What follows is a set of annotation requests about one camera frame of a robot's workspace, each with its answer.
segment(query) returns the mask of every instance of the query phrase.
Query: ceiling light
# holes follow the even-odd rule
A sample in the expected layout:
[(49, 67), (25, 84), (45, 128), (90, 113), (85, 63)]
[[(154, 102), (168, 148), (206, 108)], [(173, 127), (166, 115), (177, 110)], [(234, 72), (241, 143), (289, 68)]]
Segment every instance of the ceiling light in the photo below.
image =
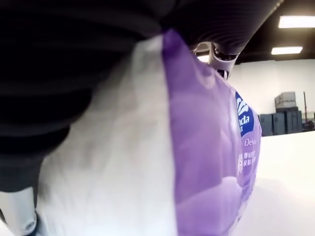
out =
[(315, 28), (315, 16), (281, 16), (279, 28)]
[(303, 47), (278, 47), (278, 48), (273, 48), (271, 51), (271, 54), (272, 55), (295, 54), (295, 53), (300, 53), (302, 49)]
[(198, 59), (202, 62), (209, 62), (209, 55), (205, 55), (205, 56), (199, 56)]

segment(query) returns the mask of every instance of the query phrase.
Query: blue logo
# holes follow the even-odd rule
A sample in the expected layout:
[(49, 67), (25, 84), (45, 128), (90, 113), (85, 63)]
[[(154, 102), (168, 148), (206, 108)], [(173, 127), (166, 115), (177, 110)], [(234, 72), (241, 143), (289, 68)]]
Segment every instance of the blue logo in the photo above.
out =
[(254, 117), (251, 108), (244, 102), (238, 92), (235, 93), (238, 121), (240, 125), (241, 137), (254, 129)]

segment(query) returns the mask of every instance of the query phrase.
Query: black ceiling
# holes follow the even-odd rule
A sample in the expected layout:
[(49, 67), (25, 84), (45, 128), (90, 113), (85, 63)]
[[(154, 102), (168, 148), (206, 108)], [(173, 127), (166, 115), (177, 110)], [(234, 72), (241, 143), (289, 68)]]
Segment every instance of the black ceiling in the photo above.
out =
[[(315, 0), (284, 0), (238, 57), (237, 63), (261, 60), (315, 59), (315, 28), (280, 29), (282, 15), (315, 16)], [(303, 46), (299, 54), (272, 55), (273, 47)]]

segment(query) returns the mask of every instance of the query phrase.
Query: white floor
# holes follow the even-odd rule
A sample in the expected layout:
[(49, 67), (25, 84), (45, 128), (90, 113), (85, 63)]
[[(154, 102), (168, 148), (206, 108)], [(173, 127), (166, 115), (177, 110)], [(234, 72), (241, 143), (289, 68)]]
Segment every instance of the white floor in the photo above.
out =
[[(315, 231), (315, 132), (264, 137), (257, 182), (233, 236), (310, 236)], [(0, 225), (1, 236), (12, 236)]]

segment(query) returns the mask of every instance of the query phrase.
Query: purple plastic bag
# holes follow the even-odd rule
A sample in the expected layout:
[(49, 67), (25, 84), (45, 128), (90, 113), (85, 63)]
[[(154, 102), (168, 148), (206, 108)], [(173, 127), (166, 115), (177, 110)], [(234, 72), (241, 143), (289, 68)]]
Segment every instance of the purple plastic bag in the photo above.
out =
[(39, 232), (227, 236), (260, 135), (256, 113), (176, 32), (139, 42), (43, 163)]
[(163, 37), (180, 236), (227, 236), (252, 192), (260, 150), (257, 114), (180, 36)]

